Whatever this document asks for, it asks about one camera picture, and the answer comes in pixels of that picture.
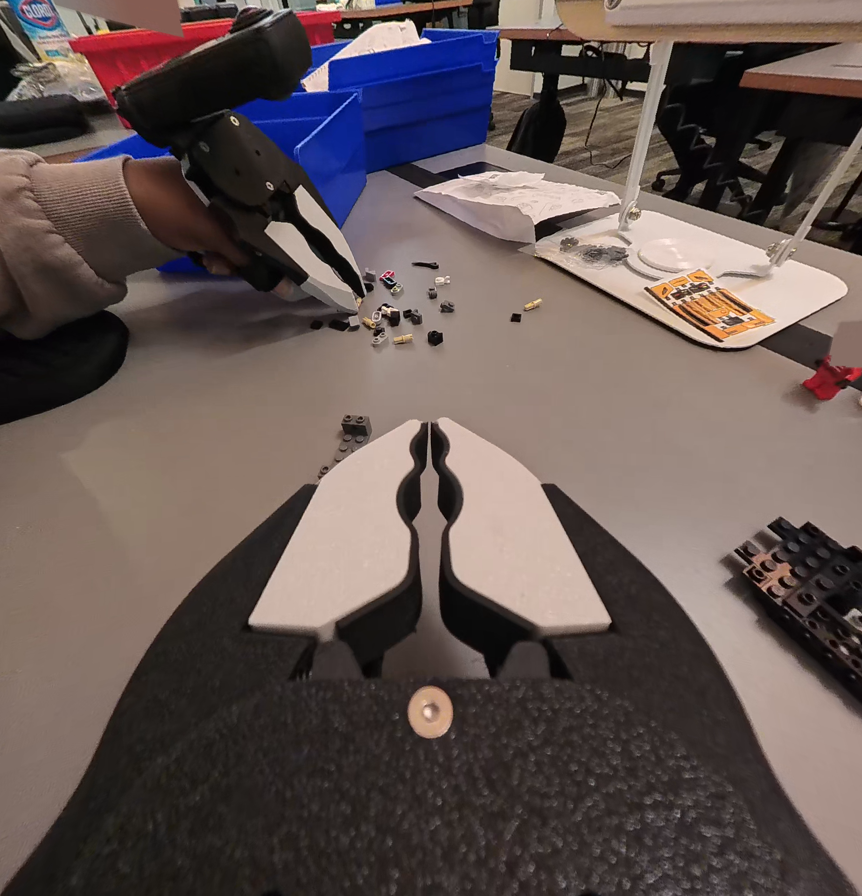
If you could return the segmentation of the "person's left hand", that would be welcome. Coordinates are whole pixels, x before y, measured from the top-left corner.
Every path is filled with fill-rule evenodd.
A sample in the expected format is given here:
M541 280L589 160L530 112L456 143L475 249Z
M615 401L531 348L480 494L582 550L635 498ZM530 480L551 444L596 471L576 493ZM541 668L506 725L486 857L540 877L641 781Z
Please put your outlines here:
M158 242L198 254L212 274L232 275L250 265L252 253L234 236L229 218L201 199L178 160L128 160L123 175L140 218Z

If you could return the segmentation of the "small dark toy parts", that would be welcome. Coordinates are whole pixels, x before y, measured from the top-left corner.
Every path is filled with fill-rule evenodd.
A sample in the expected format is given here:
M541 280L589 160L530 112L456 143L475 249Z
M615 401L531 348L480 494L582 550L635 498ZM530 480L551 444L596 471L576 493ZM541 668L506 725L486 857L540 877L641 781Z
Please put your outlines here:
M629 259L629 249L613 243L582 242L578 238L563 238L559 243L560 254L571 264L591 270L623 265Z

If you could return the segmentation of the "white printed paper bag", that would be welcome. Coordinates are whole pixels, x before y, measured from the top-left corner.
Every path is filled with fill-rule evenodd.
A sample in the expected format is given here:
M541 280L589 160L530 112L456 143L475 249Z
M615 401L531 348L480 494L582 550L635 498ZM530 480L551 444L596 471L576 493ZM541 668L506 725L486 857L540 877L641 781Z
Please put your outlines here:
M537 241L537 226L556 218L620 204L614 192L547 180L526 171L465 175L415 193L424 203L481 230L521 245Z

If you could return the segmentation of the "black backpack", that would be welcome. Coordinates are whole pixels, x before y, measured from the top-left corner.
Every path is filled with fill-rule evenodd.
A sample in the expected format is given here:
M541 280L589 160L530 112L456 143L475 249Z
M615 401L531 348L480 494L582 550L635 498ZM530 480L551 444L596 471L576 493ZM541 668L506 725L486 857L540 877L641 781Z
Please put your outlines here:
M553 163L561 149L567 118L557 93L541 94L521 114L507 144L507 151Z

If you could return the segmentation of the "orange sticker sheet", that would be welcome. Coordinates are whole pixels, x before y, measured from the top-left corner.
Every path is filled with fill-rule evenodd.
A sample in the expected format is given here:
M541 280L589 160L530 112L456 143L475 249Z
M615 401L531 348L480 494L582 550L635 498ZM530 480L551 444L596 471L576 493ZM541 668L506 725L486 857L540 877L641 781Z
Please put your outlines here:
M661 308L718 343L775 323L773 317L749 306L702 269L679 273L646 286L645 291Z

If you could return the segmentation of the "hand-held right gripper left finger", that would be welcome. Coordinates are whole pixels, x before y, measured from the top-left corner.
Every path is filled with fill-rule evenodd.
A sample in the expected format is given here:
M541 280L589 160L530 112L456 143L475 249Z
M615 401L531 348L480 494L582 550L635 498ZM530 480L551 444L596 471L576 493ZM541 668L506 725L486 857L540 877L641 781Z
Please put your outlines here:
M428 435L427 423L408 420L325 475L251 611L251 630L342 642L360 666L414 633Z

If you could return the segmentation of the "cleaning wipes canister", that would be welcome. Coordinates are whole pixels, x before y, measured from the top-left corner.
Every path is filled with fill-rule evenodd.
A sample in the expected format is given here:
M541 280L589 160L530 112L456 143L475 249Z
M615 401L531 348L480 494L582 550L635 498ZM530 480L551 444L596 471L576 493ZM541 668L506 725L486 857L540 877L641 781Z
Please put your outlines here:
M24 33L40 59L69 59L73 56L70 33L52 1L9 1Z

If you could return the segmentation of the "white printed sheet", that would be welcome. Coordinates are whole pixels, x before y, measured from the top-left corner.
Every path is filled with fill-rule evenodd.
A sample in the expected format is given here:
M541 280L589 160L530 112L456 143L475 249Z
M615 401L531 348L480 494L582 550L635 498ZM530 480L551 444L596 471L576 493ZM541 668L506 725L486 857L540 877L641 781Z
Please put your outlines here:
M411 20L381 21L350 41L337 41L314 47L312 65L309 73L302 79L301 86L307 92L328 91L330 61L335 57L346 59L368 56L429 43L430 39L419 36Z

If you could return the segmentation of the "person's left forearm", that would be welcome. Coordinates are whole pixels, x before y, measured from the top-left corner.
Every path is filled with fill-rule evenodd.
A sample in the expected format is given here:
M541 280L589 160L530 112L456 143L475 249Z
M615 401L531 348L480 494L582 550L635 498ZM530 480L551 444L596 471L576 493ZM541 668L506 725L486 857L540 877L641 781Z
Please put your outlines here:
M36 340L123 300L126 280L180 256L125 180L128 155L50 163L0 150L0 332Z

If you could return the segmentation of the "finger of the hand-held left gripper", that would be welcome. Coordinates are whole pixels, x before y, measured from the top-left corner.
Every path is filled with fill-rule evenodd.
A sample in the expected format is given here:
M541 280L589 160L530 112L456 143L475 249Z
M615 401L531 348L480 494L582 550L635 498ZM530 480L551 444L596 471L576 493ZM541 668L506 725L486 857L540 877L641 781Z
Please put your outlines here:
M312 185L296 186L294 207L297 228L313 252L350 287L356 297L365 298L365 287L355 256Z
M353 315L363 286L357 262L347 241L337 232L331 241L331 261L324 261L290 222L268 223L265 236L280 255L286 277L303 293L336 312Z

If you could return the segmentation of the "dark grey brick assembly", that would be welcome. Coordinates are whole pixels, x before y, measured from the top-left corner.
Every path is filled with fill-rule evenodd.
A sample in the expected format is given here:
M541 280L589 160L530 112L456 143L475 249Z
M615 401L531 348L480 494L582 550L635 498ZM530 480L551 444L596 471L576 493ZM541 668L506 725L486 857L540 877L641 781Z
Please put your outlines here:
M371 440L371 430L371 420L367 415L344 415L337 428L334 452L331 459L320 466L317 481L322 481L332 470L365 447Z

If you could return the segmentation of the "black toy car chassis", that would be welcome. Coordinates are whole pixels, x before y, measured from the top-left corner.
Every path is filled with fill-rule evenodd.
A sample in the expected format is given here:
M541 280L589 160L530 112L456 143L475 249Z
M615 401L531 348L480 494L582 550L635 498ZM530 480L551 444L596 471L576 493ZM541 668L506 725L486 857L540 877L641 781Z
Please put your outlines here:
M725 560L763 614L862 707L862 549L778 517Z

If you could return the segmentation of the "brown-topped office table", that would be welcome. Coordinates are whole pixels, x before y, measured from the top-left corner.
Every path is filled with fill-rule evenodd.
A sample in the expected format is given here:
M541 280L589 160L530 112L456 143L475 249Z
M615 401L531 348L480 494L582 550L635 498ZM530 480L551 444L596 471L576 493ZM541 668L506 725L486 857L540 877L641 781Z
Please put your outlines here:
M749 69L741 85L790 98L777 135L778 154L766 179L742 218L763 225L773 208L785 201L787 187L806 150L822 144L862 152L862 44L839 44ZM862 186L862 168L848 185L841 202L828 217L818 218L822 230L843 230L852 225L848 204Z

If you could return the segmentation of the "black mesh wrist rest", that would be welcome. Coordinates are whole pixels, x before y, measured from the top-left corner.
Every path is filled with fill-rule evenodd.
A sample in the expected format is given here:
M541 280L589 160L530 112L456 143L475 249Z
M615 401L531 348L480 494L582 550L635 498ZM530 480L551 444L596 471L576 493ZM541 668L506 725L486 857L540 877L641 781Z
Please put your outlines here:
M121 369L129 342L125 323L108 311L31 341L0 331L0 426L98 390Z

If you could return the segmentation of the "black cushion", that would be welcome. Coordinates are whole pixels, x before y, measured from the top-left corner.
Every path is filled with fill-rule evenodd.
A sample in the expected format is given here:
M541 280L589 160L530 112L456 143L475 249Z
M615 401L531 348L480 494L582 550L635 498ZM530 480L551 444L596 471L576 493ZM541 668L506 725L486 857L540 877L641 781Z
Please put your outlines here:
M68 94L0 102L0 149L28 149L89 133L85 107Z

